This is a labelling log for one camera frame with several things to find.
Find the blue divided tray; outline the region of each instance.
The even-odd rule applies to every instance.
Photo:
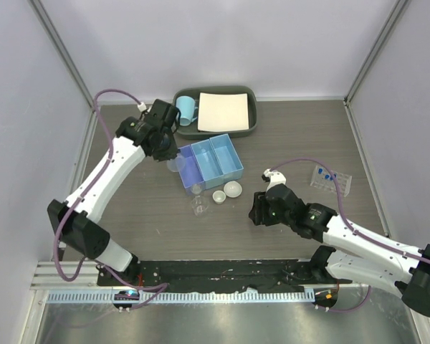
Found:
[[[215,155],[220,162],[221,171],[223,172],[223,183],[235,181],[242,177],[244,167],[232,145],[228,134],[219,135],[210,138]]]
[[[189,145],[180,148],[180,154],[185,158],[185,165],[179,171],[181,181],[186,193],[191,193],[191,187],[194,184],[200,184],[205,189],[204,179],[202,178],[193,150]]]
[[[244,167],[228,134],[180,148],[185,165],[179,171],[186,193],[199,184],[202,189],[215,188],[242,177]]]

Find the dark green tray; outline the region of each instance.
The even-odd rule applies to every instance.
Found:
[[[206,131],[198,131],[198,121],[195,120],[192,124],[186,127],[179,127],[177,133],[189,140],[205,140],[213,136],[221,134],[229,134],[231,138],[241,138],[255,130],[257,127],[257,99],[251,89],[245,86],[211,86],[211,87],[197,87],[197,88],[186,88],[178,91],[173,97],[173,104],[176,104],[177,98],[182,95],[187,95],[196,100],[196,104],[199,103],[199,95],[201,93],[212,93],[215,95],[238,95],[242,93],[247,94],[247,102],[249,107],[249,128],[247,130],[236,130],[236,131],[224,131],[220,133],[212,133]]]

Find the blue mug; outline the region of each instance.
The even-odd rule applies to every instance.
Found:
[[[180,125],[186,127],[197,120],[197,116],[194,117],[196,112],[196,101],[188,97],[187,95],[182,95],[177,98],[176,107],[180,110]]]

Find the table surface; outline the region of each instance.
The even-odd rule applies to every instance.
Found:
[[[126,117],[138,115],[134,105],[103,106],[101,112],[112,133]],[[254,226],[248,213],[254,192],[267,186],[261,179],[266,168],[291,158],[313,157],[353,177],[344,198],[346,214],[357,224],[383,233],[342,101],[259,102],[257,117],[257,129],[250,136],[232,139],[244,165],[239,198],[217,205],[211,195],[222,186],[208,190],[207,215],[195,217],[178,173],[147,158],[112,197],[100,225],[139,259],[309,258],[320,243],[302,239],[283,225]],[[195,142],[176,139],[178,146]],[[98,125],[85,176],[107,146]],[[337,209],[334,193],[310,186],[314,167],[314,163],[292,163],[280,171],[287,177],[287,186],[305,203]],[[68,249],[64,260],[78,257]]]

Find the white wall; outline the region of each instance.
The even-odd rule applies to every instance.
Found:
[[[430,0],[411,1],[353,101],[395,238],[430,243]]]
[[[89,109],[26,1],[0,1],[0,344],[17,343]]]
[[[345,96],[394,3],[43,1],[92,94],[119,87],[145,100],[226,84],[260,97]]]

